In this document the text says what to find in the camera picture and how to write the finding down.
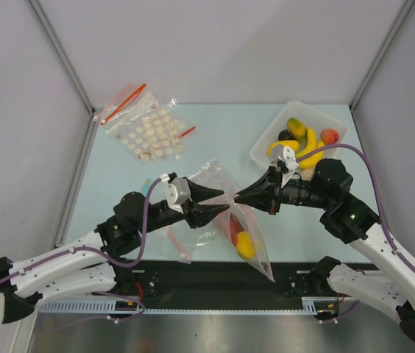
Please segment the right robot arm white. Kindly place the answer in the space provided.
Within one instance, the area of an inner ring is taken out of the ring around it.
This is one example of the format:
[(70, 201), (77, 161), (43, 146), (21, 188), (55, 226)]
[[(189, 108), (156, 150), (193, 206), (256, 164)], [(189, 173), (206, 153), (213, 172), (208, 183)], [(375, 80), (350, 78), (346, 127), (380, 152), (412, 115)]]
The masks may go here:
[(380, 216), (351, 194), (352, 181), (343, 163), (335, 159), (320, 160), (308, 182), (284, 183), (282, 170), (271, 166), (257, 182), (238, 192), (235, 202), (271, 215), (282, 204), (323, 209), (324, 228), (370, 260), (390, 282), (376, 281), (324, 257), (313, 269), (312, 288), (320, 295), (343, 293), (379, 310), (415, 343), (415, 258), (385, 233)]

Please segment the red apple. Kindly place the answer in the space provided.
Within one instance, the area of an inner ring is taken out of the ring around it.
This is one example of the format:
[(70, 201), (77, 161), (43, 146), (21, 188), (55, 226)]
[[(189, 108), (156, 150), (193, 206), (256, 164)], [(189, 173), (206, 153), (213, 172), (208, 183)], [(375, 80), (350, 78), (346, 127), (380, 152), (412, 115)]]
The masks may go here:
[(238, 219), (236, 217), (231, 217), (229, 221), (229, 229), (230, 229), (230, 240), (234, 246), (238, 244)]

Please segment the yellow pear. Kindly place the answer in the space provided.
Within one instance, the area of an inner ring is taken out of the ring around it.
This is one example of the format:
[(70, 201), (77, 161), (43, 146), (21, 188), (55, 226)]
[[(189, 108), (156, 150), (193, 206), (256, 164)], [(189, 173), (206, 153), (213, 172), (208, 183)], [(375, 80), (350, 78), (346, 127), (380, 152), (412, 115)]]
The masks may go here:
[(238, 254), (245, 259), (255, 258), (255, 246), (248, 232), (238, 233), (238, 244), (236, 246)]

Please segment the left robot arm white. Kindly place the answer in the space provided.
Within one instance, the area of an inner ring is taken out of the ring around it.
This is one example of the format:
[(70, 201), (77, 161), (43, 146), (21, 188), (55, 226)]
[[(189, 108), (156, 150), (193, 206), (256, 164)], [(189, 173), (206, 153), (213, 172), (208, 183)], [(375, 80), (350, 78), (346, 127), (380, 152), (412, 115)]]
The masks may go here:
[(3, 323), (20, 321), (55, 299), (87, 293), (127, 295), (148, 233), (177, 222), (198, 229), (228, 209), (226, 204), (209, 204), (223, 190), (176, 174), (155, 180), (161, 182), (166, 184), (165, 199), (151, 203), (148, 194), (130, 192), (111, 217), (67, 246), (28, 260), (0, 258)]

